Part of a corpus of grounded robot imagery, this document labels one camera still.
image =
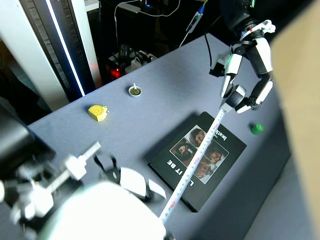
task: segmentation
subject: led light strip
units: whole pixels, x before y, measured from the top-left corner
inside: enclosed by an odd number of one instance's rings
[[[60,27],[59,27],[59,24],[58,24],[58,21],[57,21],[57,18],[56,18],[54,9],[52,8],[52,5],[51,5],[51,3],[50,3],[50,0],[45,0],[45,2],[46,2],[46,5],[47,5],[48,8],[49,8],[49,12],[50,12],[50,15],[51,15],[51,17],[52,17],[52,20],[53,20],[53,23],[54,23],[56,32],[58,33],[58,36],[59,36],[59,39],[60,39],[60,41],[61,41],[61,43],[62,43],[62,47],[63,47],[63,50],[64,50],[64,52],[65,52],[66,58],[68,59],[68,62],[69,62],[69,64],[70,64],[70,67],[71,67],[72,72],[73,72],[73,74],[74,74],[76,83],[78,84],[79,89],[80,89],[80,92],[81,92],[81,95],[82,95],[82,97],[83,97],[83,96],[85,96],[85,92],[84,92],[84,90],[83,90],[83,88],[82,88],[82,86],[81,86],[81,83],[80,83],[78,74],[77,74],[77,72],[76,72],[74,63],[72,62],[70,53],[69,53],[69,51],[68,51],[68,48],[67,48],[67,45],[66,45],[64,36],[62,35],[62,32],[61,32],[61,30],[60,30]]]
[[[189,185],[189,182],[191,180],[191,177],[195,173],[197,166],[199,165],[202,157],[204,156],[208,146],[211,143],[211,140],[214,138],[215,133],[222,121],[222,118],[227,112],[223,109],[220,109],[218,114],[216,115],[211,127],[209,128],[207,134],[204,136],[204,139],[202,143],[200,144],[198,150],[195,152],[189,166],[186,168],[183,176],[181,177],[178,185],[176,186],[175,190],[173,191],[169,201],[166,203],[161,215],[160,220],[163,222],[163,224],[166,223],[168,220],[168,217],[170,216],[170,213],[172,212],[173,208],[177,205],[179,202],[182,194],[186,190],[187,186]]]

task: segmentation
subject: extended measuring tape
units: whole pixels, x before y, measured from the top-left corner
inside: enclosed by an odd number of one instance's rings
[[[198,150],[195,152],[189,166],[186,168],[182,178],[180,179],[178,185],[176,186],[175,190],[173,191],[169,201],[165,205],[165,207],[159,217],[160,220],[163,222],[163,224],[166,223],[172,210],[177,205],[182,194],[186,190],[186,188],[191,180],[191,177],[195,173],[197,166],[199,165],[199,163],[200,163],[202,157],[204,156],[208,146],[210,145],[212,139],[214,138],[215,133],[220,125],[220,122],[226,113],[227,112],[225,110],[220,109],[220,111],[218,112],[217,116],[215,117],[211,127],[209,128],[207,134],[204,136],[202,143],[200,144]]]

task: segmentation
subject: book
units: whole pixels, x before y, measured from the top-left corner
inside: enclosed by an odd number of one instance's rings
[[[149,162],[171,189],[178,185],[213,121],[203,112]],[[218,127],[182,195],[193,212],[200,211],[246,146],[223,125]]]

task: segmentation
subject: yellow object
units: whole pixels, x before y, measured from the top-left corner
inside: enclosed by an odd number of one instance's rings
[[[91,106],[88,112],[89,115],[98,122],[101,122],[103,119],[105,119],[107,117],[107,114],[109,113],[108,107],[100,105]]]

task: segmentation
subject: robotic hand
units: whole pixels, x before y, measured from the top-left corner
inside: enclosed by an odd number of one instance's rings
[[[216,77],[224,76],[220,95],[224,99],[229,98],[239,88],[234,87],[233,82],[242,58],[249,59],[260,81],[249,97],[245,97],[245,90],[240,91],[242,94],[244,92],[243,99],[234,108],[237,113],[243,113],[259,108],[273,87],[271,50],[264,35],[274,33],[276,27],[270,20],[259,23],[254,17],[253,7],[246,0],[238,0],[235,4],[226,2],[229,1],[220,1],[221,15],[229,29],[239,37],[239,41],[234,42],[227,53],[219,55],[216,64],[211,66],[210,74]]]

